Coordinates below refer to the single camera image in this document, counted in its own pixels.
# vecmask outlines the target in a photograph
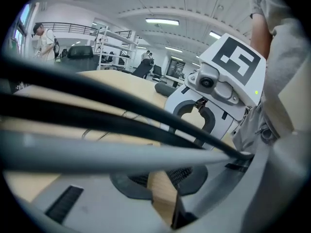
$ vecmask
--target desk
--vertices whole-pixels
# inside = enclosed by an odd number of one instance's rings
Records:
[[[155,106],[164,108],[166,97],[155,91],[155,83],[151,81],[115,70],[86,71],[81,72],[81,75],[106,83],[124,92],[131,93],[132,95],[150,102]],[[85,108],[114,113],[120,116],[124,113],[124,110],[120,108],[38,87],[35,85],[28,86],[18,91],[17,94],[21,96],[29,96],[44,100],[52,100],[66,104],[82,106]],[[204,120],[202,120],[197,110],[193,110],[193,112],[183,115],[182,118],[200,128],[202,128],[204,125]],[[139,120],[147,123],[146,119],[143,117],[141,117]],[[153,125],[159,127],[158,122],[152,121],[152,123]],[[82,134],[86,130],[41,122],[32,122],[18,118],[5,118],[2,122],[0,122],[0,128],[78,139],[81,139]],[[90,133],[86,135],[85,139],[96,140],[102,134],[103,132],[90,131]],[[225,142],[232,145],[231,139],[228,135],[225,135],[223,140],[224,139]],[[153,145],[159,146],[159,143],[155,141],[120,134],[108,134],[101,140],[144,145],[152,143]],[[45,187],[47,187],[60,176],[60,174],[32,174],[14,172],[5,172],[4,175],[12,191],[27,201],[32,201]],[[154,208],[158,211],[162,218],[168,224],[170,224],[172,221],[177,191],[169,181],[166,173],[164,171],[151,173],[148,180],[148,188],[150,188],[153,192]]]
[[[184,82],[185,82],[184,80],[177,79],[177,78],[171,77],[169,75],[165,75],[165,78],[168,78],[169,80],[173,80],[174,81],[173,87],[177,87],[178,83],[184,84]]]

